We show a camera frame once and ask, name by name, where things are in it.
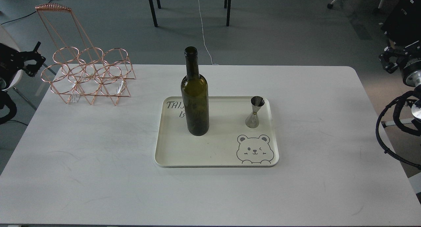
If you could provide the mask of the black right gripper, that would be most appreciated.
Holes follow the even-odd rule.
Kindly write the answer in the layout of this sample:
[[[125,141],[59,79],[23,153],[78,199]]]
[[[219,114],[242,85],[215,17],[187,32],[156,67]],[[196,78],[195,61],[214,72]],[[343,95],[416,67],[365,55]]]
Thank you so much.
[[[392,74],[400,69],[403,74],[420,71],[420,41],[416,41],[403,49],[386,47],[379,55],[383,70]]]

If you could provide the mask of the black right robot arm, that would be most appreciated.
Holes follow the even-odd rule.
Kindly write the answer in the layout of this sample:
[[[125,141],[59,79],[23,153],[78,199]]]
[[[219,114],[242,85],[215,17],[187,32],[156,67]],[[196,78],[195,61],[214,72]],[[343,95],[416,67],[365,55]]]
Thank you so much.
[[[421,49],[420,41],[415,41],[407,46],[399,46],[394,41],[388,40],[388,46],[379,56],[382,68],[388,73],[400,70],[403,83],[414,87],[415,92],[420,92],[421,84]]]

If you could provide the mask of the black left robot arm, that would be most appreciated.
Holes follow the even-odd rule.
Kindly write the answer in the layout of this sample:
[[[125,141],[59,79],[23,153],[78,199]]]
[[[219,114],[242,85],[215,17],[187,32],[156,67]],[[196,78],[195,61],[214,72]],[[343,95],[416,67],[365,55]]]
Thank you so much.
[[[11,120],[17,114],[16,104],[6,92],[15,83],[13,80],[17,75],[25,72],[29,77],[34,77],[41,66],[43,66],[46,58],[38,52],[41,42],[37,42],[32,51],[22,51],[7,46],[1,43],[0,55],[0,80],[1,80],[1,93],[0,93],[0,107],[3,110],[5,107],[9,109],[9,113],[1,117],[1,124]]]

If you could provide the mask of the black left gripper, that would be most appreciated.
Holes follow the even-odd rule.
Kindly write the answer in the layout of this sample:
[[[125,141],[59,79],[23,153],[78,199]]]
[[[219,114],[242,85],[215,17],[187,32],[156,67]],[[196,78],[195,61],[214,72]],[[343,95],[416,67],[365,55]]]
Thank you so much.
[[[19,70],[34,77],[43,66],[46,58],[38,53],[41,42],[32,51],[19,52],[6,44],[0,44],[0,75],[3,80],[12,80]]]

